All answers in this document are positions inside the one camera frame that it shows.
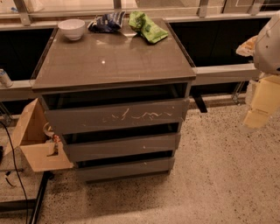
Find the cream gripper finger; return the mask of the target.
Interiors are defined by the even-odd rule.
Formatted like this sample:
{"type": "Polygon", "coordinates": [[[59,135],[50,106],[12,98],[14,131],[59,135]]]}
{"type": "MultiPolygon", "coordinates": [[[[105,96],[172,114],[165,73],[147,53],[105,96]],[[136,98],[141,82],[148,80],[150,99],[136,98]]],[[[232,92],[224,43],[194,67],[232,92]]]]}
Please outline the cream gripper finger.
{"type": "Polygon", "coordinates": [[[253,56],[255,52],[256,41],[257,41],[257,36],[253,36],[252,38],[249,38],[241,45],[239,45],[235,52],[243,57],[253,56]]]}
{"type": "Polygon", "coordinates": [[[280,108],[280,77],[270,75],[260,79],[253,84],[252,94],[242,124],[250,129],[259,129],[280,108]]]}

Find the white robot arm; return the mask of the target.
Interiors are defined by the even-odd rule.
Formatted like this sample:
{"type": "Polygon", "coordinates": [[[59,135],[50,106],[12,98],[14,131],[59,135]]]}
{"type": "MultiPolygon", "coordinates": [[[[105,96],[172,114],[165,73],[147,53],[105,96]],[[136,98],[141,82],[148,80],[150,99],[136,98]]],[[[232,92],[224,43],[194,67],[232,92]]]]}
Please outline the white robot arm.
{"type": "Polygon", "coordinates": [[[238,46],[237,54],[253,57],[261,73],[248,85],[248,111],[242,125],[255,130],[264,126],[280,108],[280,11],[254,37],[238,46]]]}

